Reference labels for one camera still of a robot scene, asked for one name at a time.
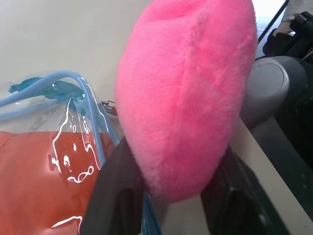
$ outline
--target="plastic bag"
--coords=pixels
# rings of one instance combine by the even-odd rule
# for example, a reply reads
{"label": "plastic bag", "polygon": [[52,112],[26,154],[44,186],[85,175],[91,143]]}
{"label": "plastic bag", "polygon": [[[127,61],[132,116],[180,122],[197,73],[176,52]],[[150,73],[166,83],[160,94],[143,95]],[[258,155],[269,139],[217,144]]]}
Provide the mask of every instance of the plastic bag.
{"label": "plastic bag", "polygon": [[[79,234],[97,173],[119,144],[113,123],[73,72],[0,90],[0,235]],[[143,234],[160,234],[150,213]]]}

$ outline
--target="orange object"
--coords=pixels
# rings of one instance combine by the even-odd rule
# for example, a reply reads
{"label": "orange object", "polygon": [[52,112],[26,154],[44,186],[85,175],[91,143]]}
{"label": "orange object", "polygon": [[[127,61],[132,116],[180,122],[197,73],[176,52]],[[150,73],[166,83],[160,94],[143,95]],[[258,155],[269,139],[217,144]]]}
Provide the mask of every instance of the orange object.
{"label": "orange object", "polygon": [[99,168],[92,133],[0,132],[0,235],[77,235]]}

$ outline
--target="pink plush toy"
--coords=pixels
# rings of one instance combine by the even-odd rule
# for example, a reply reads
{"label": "pink plush toy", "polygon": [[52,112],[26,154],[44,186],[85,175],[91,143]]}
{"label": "pink plush toy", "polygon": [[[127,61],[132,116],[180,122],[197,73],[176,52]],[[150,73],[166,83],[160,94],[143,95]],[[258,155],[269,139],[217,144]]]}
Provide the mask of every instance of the pink plush toy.
{"label": "pink plush toy", "polygon": [[251,0],[154,0],[120,61],[115,100],[149,192],[200,193],[227,148],[257,45]]}

